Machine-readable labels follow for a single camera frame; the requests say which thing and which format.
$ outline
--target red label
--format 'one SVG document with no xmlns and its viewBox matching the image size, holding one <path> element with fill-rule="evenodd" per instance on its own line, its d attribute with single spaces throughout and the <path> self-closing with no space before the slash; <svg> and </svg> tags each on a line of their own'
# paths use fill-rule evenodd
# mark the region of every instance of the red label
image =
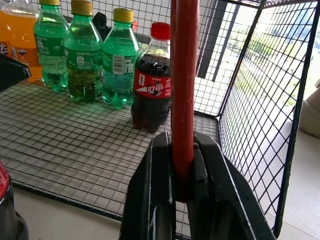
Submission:
<svg viewBox="0 0 320 240">
<path fill-rule="evenodd" d="M 7 41 L 0 41 L 0 54 L 4 54 L 4 55 L 12 58 L 11 48 L 10 48 L 9 42 L 7 42 Z"/>
<path fill-rule="evenodd" d="M 135 69 L 133 90 L 136 94 L 148 98 L 169 98 L 171 96 L 171 77 L 150 76 Z"/>
<path fill-rule="evenodd" d="M 5 195 L 9 185 L 9 174 L 0 162 L 0 200 Z"/>
</svg>

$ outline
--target yellow bottle cap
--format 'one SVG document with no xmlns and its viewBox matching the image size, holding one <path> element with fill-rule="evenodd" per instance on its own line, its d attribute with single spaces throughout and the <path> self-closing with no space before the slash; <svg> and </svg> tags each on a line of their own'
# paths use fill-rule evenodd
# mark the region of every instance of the yellow bottle cap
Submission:
<svg viewBox="0 0 320 240">
<path fill-rule="evenodd" d="M 92 2 L 86 0 L 71 0 L 71 13 L 83 16 L 92 16 Z"/>
<path fill-rule="evenodd" d="M 120 23 L 132 23 L 134 21 L 134 12 L 125 8 L 115 8 L 113 10 L 113 21 Z"/>
<path fill-rule="evenodd" d="M 39 3 L 44 5 L 59 6 L 60 0 L 40 0 Z"/>
</svg>

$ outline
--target plastic bottle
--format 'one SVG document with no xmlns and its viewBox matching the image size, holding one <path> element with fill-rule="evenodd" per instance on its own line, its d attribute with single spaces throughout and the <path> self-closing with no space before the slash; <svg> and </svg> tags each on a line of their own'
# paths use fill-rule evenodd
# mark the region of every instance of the plastic bottle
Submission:
<svg viewBox="0 0 320 240">
<path fill-rule="evenodd" d="M 68 90 L 72 100 L 93 102 L 101 94 L 102 39 L 92 23 L 90 1 L 72 0 L 72 23 L 64 36 Z"/>
<path fill-rule="evenodd" d="M 116 109 L 133 102 L 135 62 L 139 55 L 139 43 L 132 31 L 134 13 L 125 8 L 113 10 L 114 27 L 103 46 L 104 83 L 102 97 Z"/>
<path fill-rule="evenodd" d="M 15 211 L 14 188 L 5 167 L 0 162 L 0 239 L 28 240 L 25 220 Z"/>
<path fill-rule="evenodd" d="M 135 63 L 133 126 L 154 133 L 168 118 L 171 102 L 170 25 L 154 22 L 151 41 Z"/>
<path fill-rule="evenodd" d="M 68 81 L 64 36 L 69 25 L 59 11 L 59 0 L 40 0 L 39 3 L 41 11 L 33 33 L 42 65 L 42 81 L 45 86 L 59 92 Z"/>
<path fill-rule="evenodd" d="M 7 24 L 4 21 L 4 7 L 7 3 L 0 0 L 0 54 L 4 54 L 12 58 L 11 48 L 9 43 L 9 30 Z"/>
<path fill-rule="evenodd" d="M 31 77 L 27 79 L 29 82 L 42 79 L 33 31 L 38 15 L 38 8 L 28 0 L 12 0 L 3 8 L 12 57 L 30 68 Z"/>
</svg>

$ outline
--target red bottle cap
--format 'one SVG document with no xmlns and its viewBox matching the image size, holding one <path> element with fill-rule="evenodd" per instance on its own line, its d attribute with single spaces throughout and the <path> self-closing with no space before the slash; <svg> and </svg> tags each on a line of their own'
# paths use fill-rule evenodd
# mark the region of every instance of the red bottle cap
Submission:
<svg viewBox="0 0 320 240">
<path fill-rule="evenodd" d="M 170 40 L 170 24 L 154 22 L 151 25 L 151 37 L 160 40 Z"/>
</svg>

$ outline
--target black bracket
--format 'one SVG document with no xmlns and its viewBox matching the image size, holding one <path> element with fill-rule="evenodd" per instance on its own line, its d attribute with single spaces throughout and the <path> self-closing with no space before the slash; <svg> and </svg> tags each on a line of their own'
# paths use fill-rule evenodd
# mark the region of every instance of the black bracket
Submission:
<svg viewBox="0 0 320 240">
<path fill-rule="evenodd" d="M 248 182 L 209 136 L 194 133 L 192 240 L 275 240 Z M 174 240 L 175 183 L 168 133 L 150 143 L 129 186 L 121 240 Z"/>
</svg>

